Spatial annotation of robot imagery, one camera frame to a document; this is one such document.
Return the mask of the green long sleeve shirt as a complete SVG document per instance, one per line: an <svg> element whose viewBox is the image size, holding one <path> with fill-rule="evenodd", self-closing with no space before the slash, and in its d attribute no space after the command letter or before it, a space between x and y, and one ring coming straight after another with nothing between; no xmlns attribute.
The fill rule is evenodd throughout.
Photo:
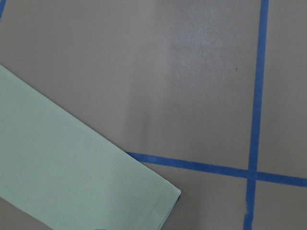
<svg viewBox="0 0 307 230"><path fill-rule="evenodd" d="M1 198L54 230L159 230L180 194L1 67Z"/></svg>

